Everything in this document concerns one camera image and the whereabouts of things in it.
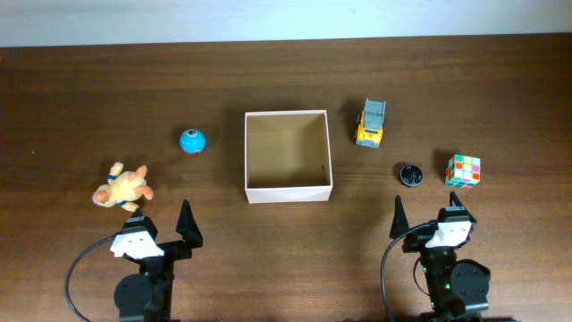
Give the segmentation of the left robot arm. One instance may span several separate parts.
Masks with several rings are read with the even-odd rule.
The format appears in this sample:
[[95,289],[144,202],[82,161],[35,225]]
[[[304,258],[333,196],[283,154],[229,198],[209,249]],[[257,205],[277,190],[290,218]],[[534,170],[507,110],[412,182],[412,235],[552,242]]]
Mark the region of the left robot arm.
[[110,251],[139,266],[138,273],[124,277],[114,291],[121,321],[171,319],[174,263],[192,258],[192,251],[203,246],[202,234],[186,199],[182,201],[175,231],[181,236],[178,241],[157,243],[156,226],[138,209],[114,237]]

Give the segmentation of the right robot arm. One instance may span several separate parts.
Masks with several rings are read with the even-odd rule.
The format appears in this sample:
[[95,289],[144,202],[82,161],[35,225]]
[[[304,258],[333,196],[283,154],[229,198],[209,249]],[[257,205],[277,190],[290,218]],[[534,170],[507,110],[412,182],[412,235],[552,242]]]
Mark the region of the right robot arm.
[[390,250],[403,242],[405,253],[417,253],[424,269],[432,310],[420,315],[421,321],[481,321],[489,309],[487,294],[489,268],[472,259],[457,259],[456,250],[469,242],[475,218],[450,193],[450,204],[441,208],[435,220],[411,227],[401,197],[395,198],[391,224],[391,244],[383,254],[381,283],[385,283],[385,263]]

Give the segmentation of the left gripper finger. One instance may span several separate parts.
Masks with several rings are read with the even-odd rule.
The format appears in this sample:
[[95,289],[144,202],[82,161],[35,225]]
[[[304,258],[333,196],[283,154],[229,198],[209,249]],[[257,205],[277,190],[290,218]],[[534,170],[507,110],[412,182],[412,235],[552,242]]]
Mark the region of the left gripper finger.
[[138,208],[130,218],[128,218],[122,226],[122,234],[137,233],[145,231],[149,233],[154,240],[157,236],[157,228],[150,217],[145,216],[143,211]]
[[181,211],[175,231],[190,248],[201,248],[203,246],[202,233],[194,219],[190,203],[187,199],[182,201]]

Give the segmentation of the yellow grey toy truck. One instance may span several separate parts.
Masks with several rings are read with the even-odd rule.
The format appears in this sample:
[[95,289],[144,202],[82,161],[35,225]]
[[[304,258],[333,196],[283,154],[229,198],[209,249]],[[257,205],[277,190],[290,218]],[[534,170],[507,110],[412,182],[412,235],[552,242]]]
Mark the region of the yellow grey toy truck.
[[355,143],[362,147],[379,148],[383,139],[386,102],[367,99],[357,119]]

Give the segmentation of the colourful puzzle cube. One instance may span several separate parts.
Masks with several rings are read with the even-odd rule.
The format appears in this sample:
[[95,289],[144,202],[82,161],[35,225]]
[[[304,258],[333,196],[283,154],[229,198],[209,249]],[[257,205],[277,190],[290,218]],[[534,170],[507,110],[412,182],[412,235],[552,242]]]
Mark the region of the colourful puzzle cube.
[[448,162],[444,182],[455,188],[472,189],[481,181],[481,159],[456,154]]

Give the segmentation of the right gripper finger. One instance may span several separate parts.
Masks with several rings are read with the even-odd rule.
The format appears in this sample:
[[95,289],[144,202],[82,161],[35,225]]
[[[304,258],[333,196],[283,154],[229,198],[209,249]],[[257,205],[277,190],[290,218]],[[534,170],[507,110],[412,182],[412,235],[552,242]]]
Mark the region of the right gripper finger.
[[397,239],[409,231],[408,219],[400,195],[395,197],[394,216],[391,223],[390,238]]
[[475,224],[475,218],[470,214],[470,212],[464,207],[460,202],[457,194],[452,191],[450,193],[450,205],[446,208],[441,208],[437,217],[440,223],[451,223],[451,222],[464,222],[469,221],[471,224]]

